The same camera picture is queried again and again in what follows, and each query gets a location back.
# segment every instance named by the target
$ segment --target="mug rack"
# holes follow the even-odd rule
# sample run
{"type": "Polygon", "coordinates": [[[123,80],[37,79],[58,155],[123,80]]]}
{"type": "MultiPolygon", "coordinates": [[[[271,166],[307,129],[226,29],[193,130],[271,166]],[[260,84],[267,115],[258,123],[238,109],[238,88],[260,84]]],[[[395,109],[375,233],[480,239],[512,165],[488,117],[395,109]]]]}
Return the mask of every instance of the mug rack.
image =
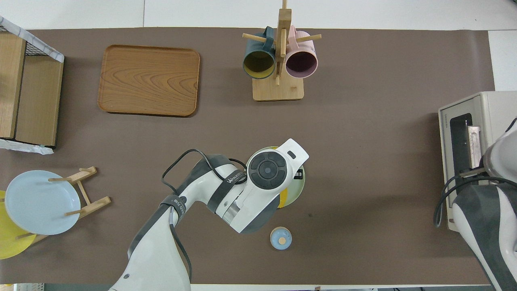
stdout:
{"type": "MultiPolygon", "coordinates": [[[[265,79],[253,79],[253,99],[255,101],[300,100],[303,98],[303,79],[294,78],[285,72],[285,51],[287,34],[291,27],[292,10],[287,8],[287,0],[282,0],[278,12],[275,41],[275,73],[265,79]]],[[[265,42],[260,36],[243,33],[242,37],[265,42]]],[[[296,42],[321,39],[322,35],[297,38],[296,42]]]]}

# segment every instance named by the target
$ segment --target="wooden tray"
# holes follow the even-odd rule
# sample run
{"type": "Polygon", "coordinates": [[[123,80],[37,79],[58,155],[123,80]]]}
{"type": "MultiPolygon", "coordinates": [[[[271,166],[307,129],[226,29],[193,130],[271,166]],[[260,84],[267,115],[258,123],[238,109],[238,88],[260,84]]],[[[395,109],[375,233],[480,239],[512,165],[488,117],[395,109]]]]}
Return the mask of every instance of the wooden tray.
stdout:
{"type": "Polygon", "coordinates": [[[109,46],[97,103],[110,113],[189,116],[197,104],[199,63],[191,49],[109,46]]]}

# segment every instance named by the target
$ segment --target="mug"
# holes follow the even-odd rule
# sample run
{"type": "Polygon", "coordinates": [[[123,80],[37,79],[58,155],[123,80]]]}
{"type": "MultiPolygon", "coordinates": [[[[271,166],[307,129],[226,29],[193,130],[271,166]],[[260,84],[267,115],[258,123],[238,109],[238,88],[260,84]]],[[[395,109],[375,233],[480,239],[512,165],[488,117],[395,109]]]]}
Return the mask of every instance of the mug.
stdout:
{"type": "Polygon", "coordinates": [[[264,33],[256,36],[266,38],[266,42],[248,39],[242,67],[254,79],[264,79],[275,70],[275,47],[273,46],[273,28],[266,27],[264,33]]]}
{"type": "Polygon", "coordinates": [[[303,31],[296,31],[293,25],[289,29],[285,48],[285,70],[294,78],[306,78],[318,68],[318,58],[312,40],[296,42],[297,38],[309,36],[303,31]]]}

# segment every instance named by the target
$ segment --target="beige appliance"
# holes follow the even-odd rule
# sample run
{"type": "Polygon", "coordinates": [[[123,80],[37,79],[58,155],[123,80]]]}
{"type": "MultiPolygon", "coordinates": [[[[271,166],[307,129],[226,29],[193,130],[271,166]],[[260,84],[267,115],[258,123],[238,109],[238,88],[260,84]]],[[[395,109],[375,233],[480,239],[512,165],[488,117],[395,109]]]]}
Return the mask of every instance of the beige appliance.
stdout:
{"type": "MultiPolygon", "coordinates": [[[[479,92],[440,108],[444,180],[478,167],[483,153],[516,117],[517,91],[479,92]]],[[[449,188],[462,180],[451,182],[449,188]]],[[[458,231],[452,214],[455,198],[454,191],[446,200],[447,224],[458,231]]]]}

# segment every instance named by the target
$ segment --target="light blue plate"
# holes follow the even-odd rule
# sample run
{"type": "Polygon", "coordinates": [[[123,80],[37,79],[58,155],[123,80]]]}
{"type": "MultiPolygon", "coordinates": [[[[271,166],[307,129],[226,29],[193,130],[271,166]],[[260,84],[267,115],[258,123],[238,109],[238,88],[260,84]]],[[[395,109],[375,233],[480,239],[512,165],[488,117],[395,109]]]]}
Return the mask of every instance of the light blue plate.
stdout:
{"type": "Polygon", "coordinates": [[[61,176],[48,171],[28,171],[16,176],[5,192],[7,214],[33,234],[60,234],[79,219],[79,214],[65,216],[81,208],[77,191],[67,181],[49,182],[49,178],[61,176]]]}

